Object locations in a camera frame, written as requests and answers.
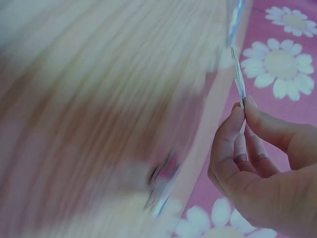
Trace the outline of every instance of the yellow flower center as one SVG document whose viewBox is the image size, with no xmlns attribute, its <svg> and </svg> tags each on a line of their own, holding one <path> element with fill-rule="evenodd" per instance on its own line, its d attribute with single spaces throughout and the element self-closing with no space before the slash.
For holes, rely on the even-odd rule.
<svg viewBox="0 0 317 238">
<path fill-rule="evenodd" d="M 305 22 L 299 17 L 292 14 L 286 14 L 282 18 L 283 22 L 291 27 L 296 27 L 301 30 L 306 29 Z"/>
<path fill-rule="evenodd" d="M 264 60 L 269 73 L 278 78 L 294 78 L 297 73 L 297 65 L 294 57 L 283 50 L 268 53 Z"/>
<path fill-rule="evenodd" d="M 213 228 L 205 233 L 202 238 L 244 238 L 244 235 L 241 231 L 227 226 Z"/>
</svg>

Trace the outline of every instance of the hand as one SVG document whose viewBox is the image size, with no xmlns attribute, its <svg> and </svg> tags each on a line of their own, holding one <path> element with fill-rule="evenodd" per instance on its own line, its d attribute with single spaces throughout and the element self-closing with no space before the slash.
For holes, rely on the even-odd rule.
<svg viewBox="0 0 317 238">
<path fill-rule="evenodd" d="M 261 139 L 287 154 L 291 171 L 273 164 Z M 271 117 L 248 97 L 245 113 L 236 106 L 217 130 L 208 175 L 251 225 L 317 237 L 315 127 Z"/>
</svg>

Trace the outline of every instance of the pink bedsheet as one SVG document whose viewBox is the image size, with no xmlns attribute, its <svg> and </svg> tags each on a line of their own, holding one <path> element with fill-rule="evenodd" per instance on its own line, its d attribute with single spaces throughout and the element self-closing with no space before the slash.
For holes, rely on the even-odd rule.
<svg viewBox="0 0 317 238">
<path fill-rule="evenodd" d="M 275 117 L 317 126 L 317 1 L 254 1 L 241 65 L 246 91 L 259 108 Z M 233 84 L 222 120 L 239 101 Z M 275 163 L 288 170 L 287 157 L 266 144 Z M 207 177 L 206 159 L 175 237 L 284 238 L 251 225 L 219 193 Z"/>
</svg>

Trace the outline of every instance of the flower pattern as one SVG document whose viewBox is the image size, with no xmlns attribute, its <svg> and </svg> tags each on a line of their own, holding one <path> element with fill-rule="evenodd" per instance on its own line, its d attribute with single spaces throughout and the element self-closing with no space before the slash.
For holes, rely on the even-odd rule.
<svg viewBox="0 0 317 238">
<path fill-rule="evenodd" d="M 248 78 L 256 78 L 254 86 L 265 88 L 273 83 L 273 94 L 282 99 L 286 95 L 293 101 L 300 94 L 310 95 L 315 82 L 309 76 L 314 72 L 313 58 L 302 54 L 303 46 L 292 40 L 279 43 L 271 38 L 267 45 L 254 42 L 251 49 L 245 49 L 243 56 L 248 59 L 241 62 Z"/>
<path fill-rule="evenodd" d="M 187 210 L 175 232 L 179 238 L 275 238 L 271 229 L 257 229 L 244 219 L 237 209 L 231 210 L 227 198 L 218 199 L 211 215 L 201 207 Z"/>
<path fill-rule="evenodd" d="M 316 23 L 308 20 L 305 14 L 299 10 L 291 10 L 288 7 L 278 8 L 273 6 L 267 9 L 266 19 L 271 20 L 272 24 L 284 26 L 284 31 L 292 33 L 294 36 L 308 37 L 317 35 Z"/>
</svg>

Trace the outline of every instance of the finger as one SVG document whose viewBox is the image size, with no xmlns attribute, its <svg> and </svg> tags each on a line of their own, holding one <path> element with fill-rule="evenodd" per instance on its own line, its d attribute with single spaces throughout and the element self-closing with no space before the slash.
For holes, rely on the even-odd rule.
<svg viewBox="0 0 317 238">
<path fill-rule="evenodd" d="M 233 107 L 231 109 L 231 112 L 236 108 L 236 107 L 239 107 L 240 106 L 240 103 L 234 103 L 233 104 Z M 217 132 L 222 128 L 222 126 L 226 123 L 226 121 L 228 120 L 228 118 L 219 126 Z M 212 154 L 213 154 L 213 148 L 214 148 L 214 145 L 215 143 L 212 143 L 212 146 L 211 146 L 211 159 L 212 159 Z M 211 169 L 211 166 L 209 166 L 208 168 L 208 177 L 209 179 L 213 182 L 214 186 L 224 195 L 224 196 L 227 196 L 223 190 L 223 188 L 220 186 L 219 184 L 219 181 L 217 180 L 216 176 L 214 175 L 212 169 Z"/>
<path fill-rule="evenodd" d="M 236 140 L 234 141 L 233 161 L 236 163 L 240 171 L 248 171 L 256 174 L 256 169 L 248 160 L 246 138 L 244 136 L 245 126 L 246 123 L 244 121 L 242 128 L 239 131 Z"/>
<path fill-rule="evenodd" d="M 235 108 L 217 131 L 211 158 L 211 169 L 220 186 L 229 197 L 240 196 L 249 184 L 259 178 L 256 174 L 241 172 L 233 161 L 234 141 L 244 122 L 244 112 Z"/>
<path fill-rule="evenodd" d="M 246 125 L 245 138 L 249 161 L 263 178 L 268 178 L 280 170 L 269 159 L 263 141 Z"/>
<path fill-rule="evenodd" d="M 274 118 L 261 112 L 252 97 L 245 101 L 245 116 L 250 129 L 261 139 L 287 152 L 289 143 L 297 132 L 296 124 Z"/>
</svg>

